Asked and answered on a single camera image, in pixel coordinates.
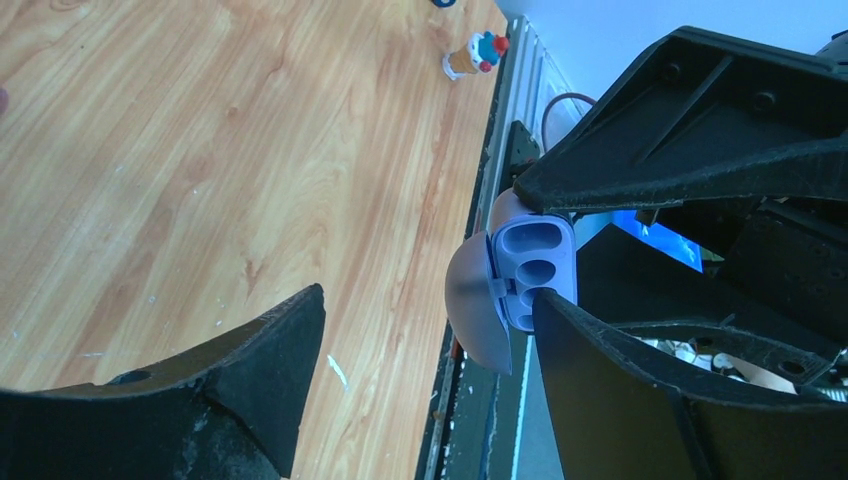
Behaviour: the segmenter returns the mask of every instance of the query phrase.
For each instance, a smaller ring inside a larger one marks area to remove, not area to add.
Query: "ice cream cone toy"
[[[445,55],[442,69],[451,80],[478,72],[488,73],[509,48],[509,40],[492,32],[475,33],[461,49]]]

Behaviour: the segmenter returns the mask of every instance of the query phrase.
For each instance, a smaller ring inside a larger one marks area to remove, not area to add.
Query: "wooden table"
[[[486,0],[6,0],[0,385],[103,383],[319,282],[293,477],[412,478],[495,81],[440,60],[504,25]]]

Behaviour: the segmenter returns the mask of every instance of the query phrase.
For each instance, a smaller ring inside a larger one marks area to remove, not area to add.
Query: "scratch on table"
[[[345,376],[344,372],[342,371],[342,367],[340,367],[339,364],[336,363],[336,359],[333,358],[332,355],[327,355],[327,362],[330,364],[330,368],[332,368],[333,371],[336,372],[336,375],[339,376],[339,380],[342,381],[342,385],[344,385],[344,387],[345,387],[345,392],[347,392],[347,390],[348,390],[347,377]]]

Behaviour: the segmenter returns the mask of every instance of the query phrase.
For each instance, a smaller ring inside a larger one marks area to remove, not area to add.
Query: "white wall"
[[[600,97],[648,45],[690,25],[814,54],[848,29],[848,0],[496,0],[524,15],[573,91]]]

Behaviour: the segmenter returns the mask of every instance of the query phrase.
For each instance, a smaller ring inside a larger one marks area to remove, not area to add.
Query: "black wire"
[[[592,98],[588,95],[583,95],[582,93],[576,93],[576,92],[560,93],[559,95],[557,95],[556,97],[551,99],[551,101],[548,102],[548,106],[545,107],[545,113],[542,114],[542,148],[545,150],[545,152],[548,151],[548,133],[547,133],[547,131],[548,131],[548,116],[551,114],[551,110],[554,108],[554,105],[556,105],[557,103],[559,103],[563,100],[566,100],[566,99],[574,99],[574,98],[576,98],[577,100],[583,100],[584,102],[588,103],[589,105],[591,105],[593,107],[595,106],[596,103],[598,103],[598,102],[595,101],[594,98]]]

